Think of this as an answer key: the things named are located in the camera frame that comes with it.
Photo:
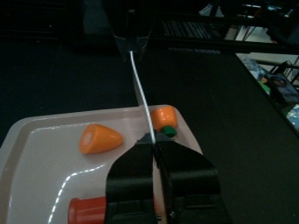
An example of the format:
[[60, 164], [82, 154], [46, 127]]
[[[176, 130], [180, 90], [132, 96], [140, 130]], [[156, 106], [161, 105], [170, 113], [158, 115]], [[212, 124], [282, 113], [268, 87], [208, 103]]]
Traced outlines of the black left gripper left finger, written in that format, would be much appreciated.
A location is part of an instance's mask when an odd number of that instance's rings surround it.
[[106, 174], [105, 224], [157, 224], [153, 155], [145, 134], [117, 158]]

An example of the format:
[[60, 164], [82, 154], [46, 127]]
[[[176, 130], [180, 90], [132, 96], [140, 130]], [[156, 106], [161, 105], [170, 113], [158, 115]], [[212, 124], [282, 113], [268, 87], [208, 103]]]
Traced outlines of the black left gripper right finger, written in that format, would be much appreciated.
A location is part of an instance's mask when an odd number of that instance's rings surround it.
[[166, 223], [232, 224], [210, 161], [164, 134], [156, 135], [153, 158], [161, 177]]

